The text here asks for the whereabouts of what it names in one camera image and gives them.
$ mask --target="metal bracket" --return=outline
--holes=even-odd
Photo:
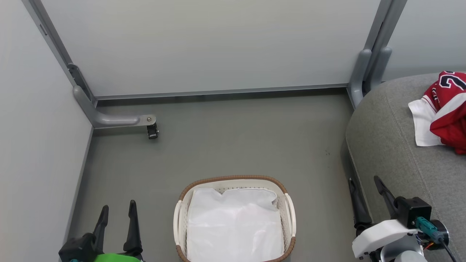
[[[155,115],[113,116],[99,112],[80,86],[73,87],[73,95],[95,129],[124,126],[155,126]]]
[[[351,74],[347,91],[350,96],[351,103],[353,104],[353,108],[356,108],[359,102],[363,99],[363,79],[371,55],[372,51],[370,49],[364,49],[359,52],[356,65],[354,66],[353,73]]]
[[[77,65],[73,64],[73,63],[69,63],[68,65],[66,65],[66,67],[68,68],[69,73],[71,74],[71,76],[75,80],[76,85],[79,85],[82,88],[82,90],[84,91],[86,96],[89,98],[90,102],[94,106],[96,106],[97,105],[97,100],[94,97],[94,95],[92,94],[89,86],[87,85],[86,80],[82,76],[81,71],[79,70],[79,67]]]
[[[382,83],[382,77],[384,76],[385,68],[387,67],[391,52],[392,49],[390,47],[382,48],[382,50],[379,52],[378,57],[374,63],[374,67],[364,82],[364,90],[366,92],[377,88]]]

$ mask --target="gray fabric upholstery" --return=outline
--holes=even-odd
[[[346,140],[372,219],[389,219],[373,177],[394,196],[418,196],[432,205],[432,218],[448,228],[451,249],[466,259],[466,156],[446,146],[418,147],[408,103],[420,99],[438,74],[385,82],[356,108]],[[428,261],[450,261],[446,251],[427,251]]]

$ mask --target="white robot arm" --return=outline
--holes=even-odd
[[[373,224],[362,195],[349,179],[356,228],[352,247],[356,258],[369,257],[372,262],[427,262],[424,249],[446,249],[456,262],[448,248],[447,229],[440,221],[429,220],[432,211],[429,204],[418,197],[395,199],[378,176],[374,176],[374,182],[391,219]]]

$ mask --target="cable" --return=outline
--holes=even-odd
[[[439,238],[440,240],[440,244],[442,244],[442,246],[445,248],[445,250],[447,251],[447,253],[450,255],[450,258],[452,258],[452,261],[453,262],[456,262],[456,258],[453,256],[453,253],[452,251],[449,249],[449,247],[445,244],[445,242]]]
[[[430,248],[433,244],[434,244],[434,242],[430,242],[430,243],[424,248],[424,250]]]

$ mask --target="laundry basket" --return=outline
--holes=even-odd
[[[187,186],[179,197],[173,216],[173,235],[175,238],[176,250],[181,261],[190,262],[186,257],[188,209],[192,194],[197,188],[213,188],[220,193],[234,188],[266,188],[274,191],[278,196],[277,207],[280,211],[285,252],[282,256],[268,262],[290,261],[291,251],[293,251],[296,241],[295,207],[283,184],[274,178],[266,176],[216,177],[199,180]]]

